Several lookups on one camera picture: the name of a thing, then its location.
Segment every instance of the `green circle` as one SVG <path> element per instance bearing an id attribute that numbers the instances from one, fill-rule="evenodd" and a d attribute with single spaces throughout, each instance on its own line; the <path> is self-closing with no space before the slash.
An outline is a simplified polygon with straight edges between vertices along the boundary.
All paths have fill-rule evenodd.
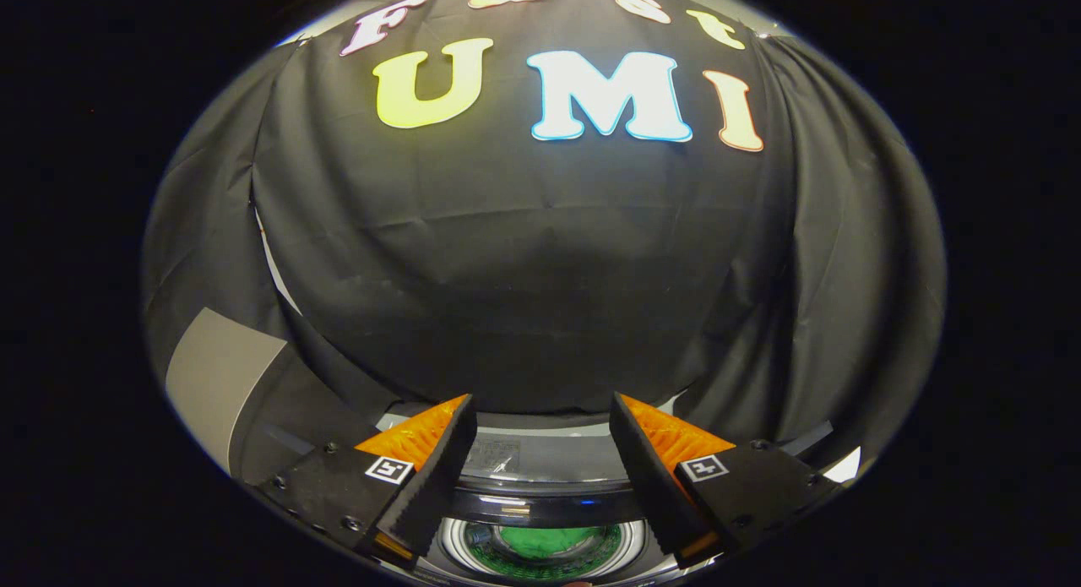
<path id="1" fill-rule="evenodd" d="M 571 581 L 600 568 L 619 547 L 619 525 L 597 528 L 492 528 L 498 531 L 471 545 L 475 559 L 491 571 L 520 581 Z"/>

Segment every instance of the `black plastic mount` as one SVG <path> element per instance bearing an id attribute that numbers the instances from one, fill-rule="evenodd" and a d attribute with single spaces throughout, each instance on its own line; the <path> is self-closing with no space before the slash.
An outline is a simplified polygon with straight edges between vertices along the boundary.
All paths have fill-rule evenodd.
<path id="1" fill-rule="evenodd" d="M 419 471 L 412 463 L 328 443 L 257 488 L 294 519 L 337 544 L 411 569 L 428 552 L 450 510 L 476 436 L 469 396 Z"/>
<path id="2" fill-rule="evenodd" d="M 728 551 L 769 538 L 841 490 L 761 440 L 680 463 L 676 478 L 708 513 Z"/>
<path id="3" fill-rule="evenodd" d="M 258 490 L 309 529 L 360 552 L 372 548 L 376 522 L 414 473 L 410 463 L 326 444 Z"/>

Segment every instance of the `black fabric backdrop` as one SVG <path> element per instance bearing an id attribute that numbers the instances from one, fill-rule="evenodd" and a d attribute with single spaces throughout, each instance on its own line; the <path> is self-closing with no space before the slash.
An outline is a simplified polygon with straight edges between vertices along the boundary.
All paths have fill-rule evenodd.
<path id="1" fill-rule="evenodd" d="M 946 282 L 930 190 L 872 99 L 792 38 L 718 14 L 747 48 L 717 43 L 683 14 L 699 2 L 655 0 L 673 15 L 660 25 L 614 0 L 467 1 L 428 0 L 343 58 L 350 18 L 273 49 L 215 99 L 148 226 L 158 373 L 209 306 L 304 336 L 373 422 L 395 399 L 597 413 L 613 390 L 659 403 L 690 386 L 677 415 L 724 437 L 828 419 L 824 462 L 877 456 L 930 369 Z M 473 106 L 415 130 L 377 120 L 375 65 L 470 37 L 495 41 Z M 534 139 L 525 58 L 564 49 L 606 76 L 627 52 L 672 56 L 695 137 Z M 423 64 L 418 97 L 442 94 L 449 68 Z M 707 69 L 751 86 L 761 152 L 719 142 Z M 303 317 L 272 290 L 255 209 Z"/>
<path id="2" fill-rule="evenodd" d="M 29 197 L 4 202 L 5 584 L 383 584 L 221 475 L 142 342 L 142 236 L 181 137 L 334 1 L 14 0 L 5 95 L 28 145 L 5 189 Z M 764 1 L 911 142 L 943 216 L 950 303 L 929 386 L 875 470 L 702 584 L 1070 584 L 1076 291 L 1056 274 L 1076 253 L 1072 0 Z"/>

